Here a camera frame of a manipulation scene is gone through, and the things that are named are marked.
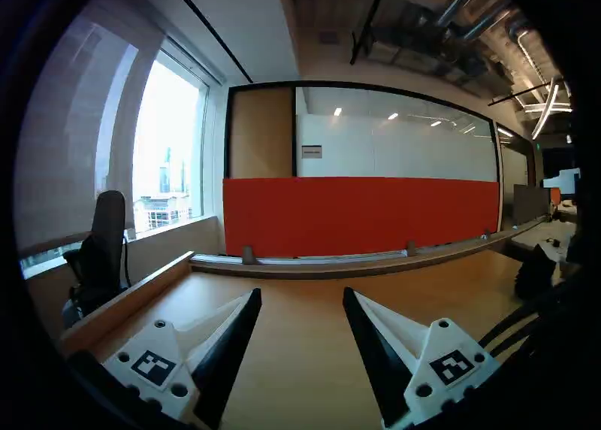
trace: wooden desk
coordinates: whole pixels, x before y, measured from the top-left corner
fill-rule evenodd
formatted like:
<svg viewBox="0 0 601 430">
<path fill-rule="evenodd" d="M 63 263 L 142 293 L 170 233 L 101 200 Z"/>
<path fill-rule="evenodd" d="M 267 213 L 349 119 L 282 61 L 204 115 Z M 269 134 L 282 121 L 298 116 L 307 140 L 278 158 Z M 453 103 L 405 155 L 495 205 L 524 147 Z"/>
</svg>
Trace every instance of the wooden desk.
<svg viewBox="0 0 601 430">
<path fill-rule="evenodd" d="M 91 348 L 102 362 L 155 319 L 180 326 L 261 287 L 263 307 L 222 429 L 380 430 L 379 409 L 342 306 L 344 287 L 425 325 L 448 317 L 478 340 L 519 306 L 512 291 L 519 267 L 514 259 L 483 251 L 417 270 L 342 280 L 189 273 Z"/>
</svg>

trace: sign on wall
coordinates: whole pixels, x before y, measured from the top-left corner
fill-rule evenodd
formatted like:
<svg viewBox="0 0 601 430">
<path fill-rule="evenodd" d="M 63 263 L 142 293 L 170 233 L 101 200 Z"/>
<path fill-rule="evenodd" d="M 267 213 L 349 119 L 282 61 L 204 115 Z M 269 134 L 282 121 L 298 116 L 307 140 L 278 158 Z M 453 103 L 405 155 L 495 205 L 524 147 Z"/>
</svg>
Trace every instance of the sign on wall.
<svg viewBox="0 0 601 430">
<path fill-rule="evenodd" d="M 303 145 L 302 159 L 321 159 L 322 158 L 322 146 L 321 145 Z"/>
</svg>

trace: office chair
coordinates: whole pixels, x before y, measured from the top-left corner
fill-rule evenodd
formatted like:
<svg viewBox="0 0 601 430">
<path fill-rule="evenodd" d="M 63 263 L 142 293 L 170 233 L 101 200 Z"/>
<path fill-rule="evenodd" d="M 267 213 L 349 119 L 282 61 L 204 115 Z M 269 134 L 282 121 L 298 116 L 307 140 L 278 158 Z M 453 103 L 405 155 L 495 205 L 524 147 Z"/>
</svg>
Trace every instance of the office chair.
<svg viewBox="0 0 601 430">
<path fill-rule="evenodd" d="M 79 250 L 69 250 L 63 258 L 77 278 L 70 298 L 63 307 L 65 328 L 90 314 L 126 288 L 121 287 L 121 252 L 125 239 L 125 199 L 116 190 L 101 193 L 96 200 L 92 231 Z M 128 274 L 128 250 L 125 239 L 125 278 Z"/>
</svg>

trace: glass wall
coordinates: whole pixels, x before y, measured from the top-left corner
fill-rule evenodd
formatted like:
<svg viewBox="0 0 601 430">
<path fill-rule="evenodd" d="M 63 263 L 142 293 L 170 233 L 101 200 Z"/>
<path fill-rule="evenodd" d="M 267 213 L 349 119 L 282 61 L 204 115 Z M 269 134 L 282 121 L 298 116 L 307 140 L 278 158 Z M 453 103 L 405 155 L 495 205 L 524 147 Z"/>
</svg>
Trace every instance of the glass wall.
<svg viewBox="0 0 601 430">
<path fill-rule="evenodd" d="M 296 108 L 298 176 L 497 181 L 489 120 L 364 89 L 297 88 Z"/>
</svg>

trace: orange panel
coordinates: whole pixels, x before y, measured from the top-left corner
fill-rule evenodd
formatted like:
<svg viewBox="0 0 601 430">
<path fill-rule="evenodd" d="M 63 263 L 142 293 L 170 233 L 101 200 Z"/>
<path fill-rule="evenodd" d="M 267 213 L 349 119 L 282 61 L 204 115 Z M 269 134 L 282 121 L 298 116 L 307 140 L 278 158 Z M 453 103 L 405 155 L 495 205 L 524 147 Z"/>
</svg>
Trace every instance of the orange panel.
<svg viewBox="0 0 601 430">
<path fill-rule="evenodd" d="M 375 253 L 495 232 L 499 183 L 384 177 L 223 181 L 228 254 Z"/>
<path fill-rule="evenodd" d="M 555 206 L 559 205 L 561 201 L 561 190 L 559 187 L 551 187 L 551 201 L 555 203 Z"/>
</svg>

